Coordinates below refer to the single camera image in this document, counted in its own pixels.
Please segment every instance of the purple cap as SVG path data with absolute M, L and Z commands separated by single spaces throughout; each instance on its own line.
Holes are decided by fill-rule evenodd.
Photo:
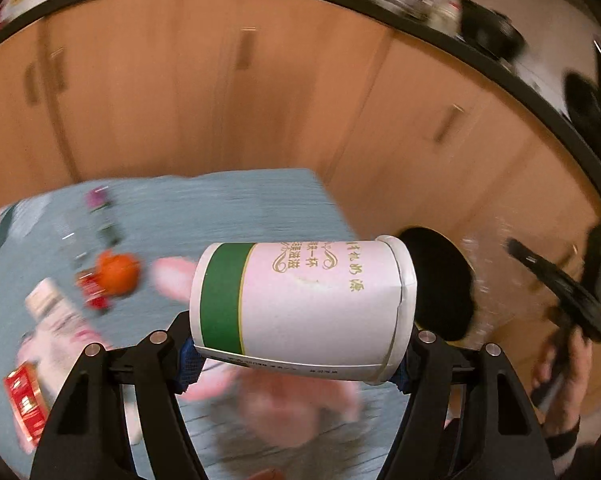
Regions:
M 109 202 L 109 193 L 107 192 L 107 186 L 97 187 L 96 189 L 92 189 L 85 196 L 85 200 L 87 201 L 87 206 L 92 211 L 94 209 L 98 209 L 104 205 L 107 205 Z

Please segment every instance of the black wristband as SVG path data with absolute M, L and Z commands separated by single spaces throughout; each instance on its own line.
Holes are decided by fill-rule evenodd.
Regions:
M 555 460 L 556 458 L 560 458 L 567 451 L 569 451 L 573 446 L 576 445 L 576 441 L 578 440 L 578 432 L 580 431 L 580 419 L 573 427 L 572 430 L 567 431 L 566 433 L 561 433 L 554 436 L 549 436 L 545 439 L 547 443 L 547 447 L 549 448 L 549 455 L 551 455 L 551 460 Z

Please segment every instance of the stuffed animal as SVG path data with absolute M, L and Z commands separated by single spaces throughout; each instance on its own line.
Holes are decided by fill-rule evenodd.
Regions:
M 161 258 L 151 269 L 157 290 L 184 304 L 189 304 L 194 272 L 196 263 L 184 258 Z M 234 382 L 243 422 L 273 446 L 299 447 L 311 440 L 318 433 L 322 409 L 339 413 L 345 422 L 360 415 L 357 383 L 253 370 L 209 359 L 199 381 L 181 398 L 219 396 Z

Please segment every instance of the black countertop edge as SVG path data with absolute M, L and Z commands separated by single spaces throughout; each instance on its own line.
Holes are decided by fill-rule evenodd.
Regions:
M 0 30 L 0 43 L 34 21 L 85 0 L 47 0 L 18 16 Z M 420 38 L 478 70 L 528 108 L 561 141 L 601 197 L 601 161 L 571 123 L 520 78 L 474 48 L 424 23 L 394 14 L 370 0 L 324 0 L 364 14 L 389 27 Z

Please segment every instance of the white paper cup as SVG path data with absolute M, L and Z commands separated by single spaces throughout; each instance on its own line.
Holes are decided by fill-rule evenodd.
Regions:
M 190 324 L 200 354 L 252 368 L 381 383 L 411 335 L 416 275 L 397 238 L 212 244 Z

